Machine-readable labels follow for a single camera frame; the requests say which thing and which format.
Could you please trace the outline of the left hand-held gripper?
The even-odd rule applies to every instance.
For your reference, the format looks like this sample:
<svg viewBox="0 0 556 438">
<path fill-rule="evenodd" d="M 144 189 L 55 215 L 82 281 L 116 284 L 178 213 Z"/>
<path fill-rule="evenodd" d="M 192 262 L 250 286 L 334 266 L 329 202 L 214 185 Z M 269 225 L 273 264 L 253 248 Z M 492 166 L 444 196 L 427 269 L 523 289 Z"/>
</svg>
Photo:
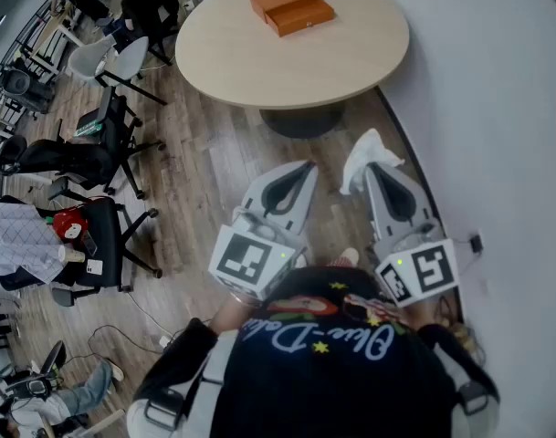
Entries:
<svg viewBox="0 0 556 438">
<path fill-rule="evenodd" d="M 317 180 L 314 162 L 296 161 L 251 183 L 245 207 L 270 215 L 275 223 L 244 207 L 234 210 L 232 224 L 220 227 L 208 267 L 219 284 L 234 294 L 268 298 L 306 250 L 298 235 L 308 217 Z"/>
</svg>

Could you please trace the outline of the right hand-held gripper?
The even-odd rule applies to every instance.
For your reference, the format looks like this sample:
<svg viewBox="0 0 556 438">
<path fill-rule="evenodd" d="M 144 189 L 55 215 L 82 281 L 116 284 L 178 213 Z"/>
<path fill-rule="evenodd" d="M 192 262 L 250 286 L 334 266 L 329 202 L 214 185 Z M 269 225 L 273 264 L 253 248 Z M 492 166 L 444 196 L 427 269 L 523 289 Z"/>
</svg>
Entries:
<svg viewBox="0 0 556 438">
<path fill-rule="evenodd" d="M 393 236 L 395 226 L 419 225 L 397 240 L 375 268 L 393 303 L 405 308 L 458 287 L 454 242 L 444 235 L 440 223 L 431 219 L 434 214 L 424 188 L 381 162 L 367 166 L 365 184 L 379 240 Z"/>
</svg>

